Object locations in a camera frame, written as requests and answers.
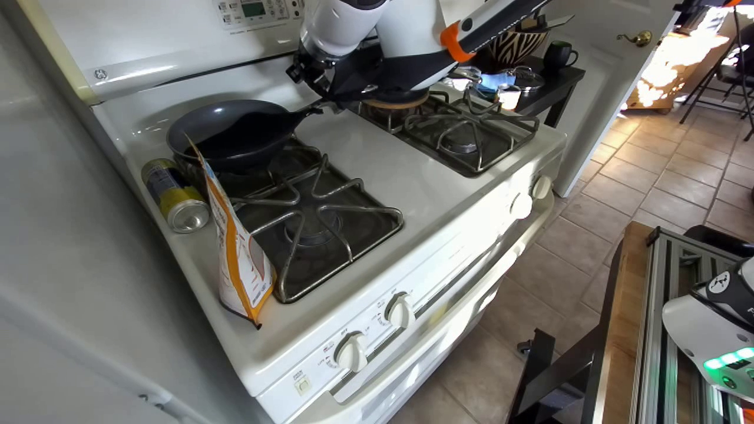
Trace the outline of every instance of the black frying pan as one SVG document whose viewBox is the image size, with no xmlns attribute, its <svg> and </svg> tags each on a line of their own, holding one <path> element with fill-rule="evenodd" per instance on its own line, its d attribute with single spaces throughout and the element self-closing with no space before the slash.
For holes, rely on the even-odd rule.
<svg viewBox="0 0 754 424">
<path fill-rule="evenodd" d="M 266 166 L 297 125 L 319 110 L 290 114 L 276 104 L 239 100 L 195 110 L 180 119 L 167 145 L 180 161 L 197 163 L 189 140 L 217 172 L 247 172 Z"/>
</svg>

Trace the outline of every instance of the brown tile floor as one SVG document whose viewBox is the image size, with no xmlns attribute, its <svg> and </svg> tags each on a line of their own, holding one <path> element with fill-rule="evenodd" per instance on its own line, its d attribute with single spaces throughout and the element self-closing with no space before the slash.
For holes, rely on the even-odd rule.
<svg viewBox="0 0 754 424">
<path fill-rule="evenodd" d="M 704 110 L 685 125 L 678 112 L 618 121 L 480 325 L 393 422 L 505 422 L 524 370 L 517 345 L 541 327 L 564 351 L 596 324 L 627 221 L 672 231 L 704 221 L 754 241 L 754 143 L 742 145 L 745 133 L 736 117 Z"/>
</svg>

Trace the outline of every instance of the stove knob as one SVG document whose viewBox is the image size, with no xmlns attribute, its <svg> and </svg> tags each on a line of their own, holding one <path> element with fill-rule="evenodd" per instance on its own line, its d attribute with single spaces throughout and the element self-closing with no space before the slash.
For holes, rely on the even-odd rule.
<svg viewBox="0 0 754 424">
<path fill-rule="evenodd" d="M 367 365 L 367 356 L 362 353 L 366 338 L 361 332 L 347 334 L 334 349 L 334 363 L 347 372 L 358 372 Z"/>
<path fill-rule="evenodd" d="M 541 175 L 534 186 L 532 186 L 532 197 L 534 200 L 545 200 L 552 192 L 552 180 L 547 175 Z"/>
<path fill-rule="evenodd" d="M 412 320 L 412 313 L 411 313 L 411 304 L 408 304 L 408 296 L 406 293 L 395 296 L 391 299 L 391 304 L 387 304 L 385 318 L 393 327 L 408 327 L 408 324 Z"/>
<path fill-rule="evenodd" d="M 519 193 L 512 204 L 512 214 L 514 220 L 528 220 L 528 214 L 532 212 L 534 200 L 528 193 Z"/>
</svg>

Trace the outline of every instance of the stove top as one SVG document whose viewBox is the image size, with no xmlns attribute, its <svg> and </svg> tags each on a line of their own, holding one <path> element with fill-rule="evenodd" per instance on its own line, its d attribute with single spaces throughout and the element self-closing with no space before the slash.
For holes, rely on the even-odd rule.
<svg viewBox="0 0 754 424">
<path fill-rule="evenodd" d="M 280 304 L 301 299 L 402 230 L 398 210 L 379 206 L 361 180 L 294 140 L 266 171 L 217 178 L 276 266 Z"/>
<path fill-rule="evenodd" d="M 458 101 L 445 93 L 432 93 L 427 101 L 406 110 L 362 101 L 356 114 L 464 178 L 484 175 L 531 143 L 540 128 L 537 121 L 495 112 L 472 93 Z"/>
</svg>

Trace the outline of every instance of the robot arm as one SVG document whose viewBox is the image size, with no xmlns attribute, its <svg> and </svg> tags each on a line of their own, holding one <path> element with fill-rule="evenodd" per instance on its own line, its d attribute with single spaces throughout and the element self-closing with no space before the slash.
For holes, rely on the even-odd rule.
<svg viewBox="0 0 754 424">
<path fill-rule="evenodd" d="M 547 0 L 491 0 L 442 24 L 439 0 L 309 0 L 288 71 L 323 100 L 406 98 L 445 79 Z M 361 48 L 375 32 L 379 45 Z"/>
</svg>

